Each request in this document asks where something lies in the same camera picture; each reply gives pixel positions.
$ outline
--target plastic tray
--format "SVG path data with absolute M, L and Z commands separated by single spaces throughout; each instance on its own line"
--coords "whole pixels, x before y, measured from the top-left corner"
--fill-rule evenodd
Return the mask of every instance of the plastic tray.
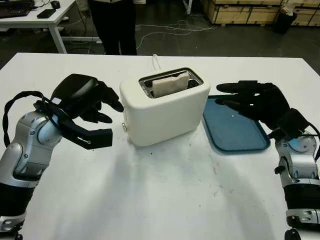
M 221 151 L 259 151 L 270 146 L 270 140 L 258 121 L 240 115 L 237 111 L 216 104 L 208 97 L 203 117 L 213 144 Z

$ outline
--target white table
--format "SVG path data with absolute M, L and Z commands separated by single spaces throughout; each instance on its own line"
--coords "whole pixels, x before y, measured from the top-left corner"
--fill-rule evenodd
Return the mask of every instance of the white table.
M 291 106 L 320 126 L 320 77 L 301 58 L 159 57 L 162 70 L 192 68 L 215 85 L 238 80 L 272 82 Z M 22 90 L 49 97 L 71 73 L 95 76 L 119 94 L 124 79 L 153 73 L 151 56 L 18 53 L 0 71 L 0 106 Z M 32 111 L 30 97 L 13 105 L 9 135 Z M 278 154 L 225 155 L 212 149 L 203 123 L 173 139 L 136 147 L 121 128 L 122 113 L 104 106 L 113 146 L 85 150 L 66 139 L 27 208 L 25 240 L 283 240 L 289 229 Z M 5 150 L 0 144 L 0 152 Z
M 57 25 L 61 22 L 66 12 L 72 7 L 75 0 L 60 0 L 60 8 L 49 18 L 39 19 L 37 15 L 45 9 L 52 9 L 51 4 L 39 7 L 29 12 L 27 16 L 9 17 L 0 19 L 0 28 L 48 28 L 55 46 L 60 54 L 66 54 L 66 48 L 60 36 Z M 35 0 L 36 6 L 41 6 L 43 2 Z

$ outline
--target toaster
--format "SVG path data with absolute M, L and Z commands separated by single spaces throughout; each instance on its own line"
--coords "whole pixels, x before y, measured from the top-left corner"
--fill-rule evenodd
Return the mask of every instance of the toaster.
M 187 88 L 154 97 L 153 81 L 188 73 Z M 148 146 L 195 129 L 211 88 L 193 70 L 184 67 L 120 84 L 124 106 L 123 128 L 137 146 Z

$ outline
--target computer mouse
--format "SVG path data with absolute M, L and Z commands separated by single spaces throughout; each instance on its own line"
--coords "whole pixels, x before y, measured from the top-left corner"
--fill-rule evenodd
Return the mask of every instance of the computer mouse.
M 60 2 L 59 1 L 52 1 L 51 6 L 53 9 L 59 9 L 60 8 Z

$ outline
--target concrete floor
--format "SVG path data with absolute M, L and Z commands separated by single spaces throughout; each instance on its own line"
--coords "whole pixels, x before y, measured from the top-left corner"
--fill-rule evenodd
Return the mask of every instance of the concrete floor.
M 137 6 L 136 42 L 137 46 L 140 45 L 139 55 L 303 58 L 320 74 L 320 28 L 292 27 L 285 35 L 279 35 L 274 33 L 270 26 L 258 25 L 216 26 L 197 32 L 141 26 L 167 26 L 179 21 L 180 28 L 199 30 L 200 27 L 212 27 L 203 16 L 197 0 L 194 0 L 191 16 L 185 16 L 186 10 L 182 0 L 147 0 L 147 2 L 147 5 Z M 69 25 L 80 19 L 77 8 L 71 9 L 67 16 L 70 17 L 69 22 L 61 24 L 66 29 L 64 34 L 82 36 L 84 25 L 81 22 Z M 143 36 L 147 34 L 150 35 L 141 42 Z M 85 36 L 97 36 L 91 19 L 87 21 Z M 68 53 L 73 54 L 88 52 L 104 54 L 103 46 L 94 42 L 65 42 L 65 47 Z M 35 33 L 32 29 L 13 29 L 9 33 L 0 35 L 0 68 L 17 52 L 56 53 L 57 50 L 50 34 L 41 30 Z

